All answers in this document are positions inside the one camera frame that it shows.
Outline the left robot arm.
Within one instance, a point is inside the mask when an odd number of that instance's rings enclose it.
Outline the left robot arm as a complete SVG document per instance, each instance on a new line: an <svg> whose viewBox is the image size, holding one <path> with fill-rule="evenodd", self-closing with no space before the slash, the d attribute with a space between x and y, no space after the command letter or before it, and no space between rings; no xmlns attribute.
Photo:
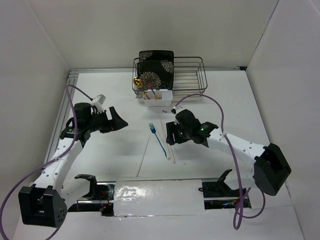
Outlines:
<svg viewBox="0 0 320 240"><path fill-rule="evenodd" d="M91 134L114 132L127 127L115 108L109 108L111 118L100 104L80 102L73 106L73 117L60 134L57 149L42 173L31 186L18 193L20 213L25 225L59 228L68 209L80 198L92 200L99 187L94 175L78 174L67 182L66 177Z"/></svg>

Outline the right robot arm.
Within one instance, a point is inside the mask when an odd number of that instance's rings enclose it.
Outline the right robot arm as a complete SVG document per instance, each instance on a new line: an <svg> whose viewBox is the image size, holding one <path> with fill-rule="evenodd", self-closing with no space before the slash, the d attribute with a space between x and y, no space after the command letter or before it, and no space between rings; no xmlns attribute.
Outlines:
<svg viewBox="0 0 320 240"><path fill-rule="evenodd" d="M177 113L175 120L165 126L166 143L171 146L192 141L235 156L238 161L251 166L253 173L244 177L243 182L248 188L256 186L266 195L276 196L292 172L278 145L257 144L223 132L214 123L201 123L188 109Z"/></svg>

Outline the white utensil caddy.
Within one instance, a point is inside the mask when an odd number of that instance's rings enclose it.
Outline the white utensil caddy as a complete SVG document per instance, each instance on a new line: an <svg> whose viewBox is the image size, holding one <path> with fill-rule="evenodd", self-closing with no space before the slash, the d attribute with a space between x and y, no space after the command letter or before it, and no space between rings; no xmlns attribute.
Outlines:
<svg viewBox="0 0 320 240"><path fill-rule="evenodd" d="M142 98L147 107L169 107L173 100L173 93L167 89L148 89Z"/></svg>

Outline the front black floral plate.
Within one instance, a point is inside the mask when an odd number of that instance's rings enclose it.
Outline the front black floral plate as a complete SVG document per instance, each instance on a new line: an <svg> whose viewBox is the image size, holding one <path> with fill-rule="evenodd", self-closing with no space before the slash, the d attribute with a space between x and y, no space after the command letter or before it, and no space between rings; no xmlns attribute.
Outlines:
<svg viewBox="0 0 320 240"><path fill-rule="evenodd" d="M137 63L137 78L141 81L140 89L173 89L174 63L169 60L147 60Z"/></svg>

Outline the black floral plate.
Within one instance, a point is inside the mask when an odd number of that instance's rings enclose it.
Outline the black floral plate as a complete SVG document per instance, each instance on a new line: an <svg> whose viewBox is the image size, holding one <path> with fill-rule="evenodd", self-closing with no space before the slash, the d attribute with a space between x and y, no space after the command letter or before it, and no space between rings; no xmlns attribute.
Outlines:
<svg viewBox="0 0 320 240"><path fill-rule="evenodd" d="M147 60L137 63L137 78L141 81L140 89L173 89L174 63L169 60Z"/></svg>
<svg viewBox="0 0 320 240"><path fill-rule="evenodd" d="M174 73L174 52L171 50L143 50L139 52L139 62L160 61L160 66L168 73Z"/></svg>

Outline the rear black floral plate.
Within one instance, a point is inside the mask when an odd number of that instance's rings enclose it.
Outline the rear black floral plate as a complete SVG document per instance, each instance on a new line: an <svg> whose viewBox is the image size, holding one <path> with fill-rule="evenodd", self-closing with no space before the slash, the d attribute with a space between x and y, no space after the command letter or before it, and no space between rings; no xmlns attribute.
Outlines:
<svg viewBox="0 0 320 240"><path fill-rule="evenodd" d="M171 50L143 50L139 52L139 62L160 61L160 66L168 73L174 73L174 52Z"/></svg>

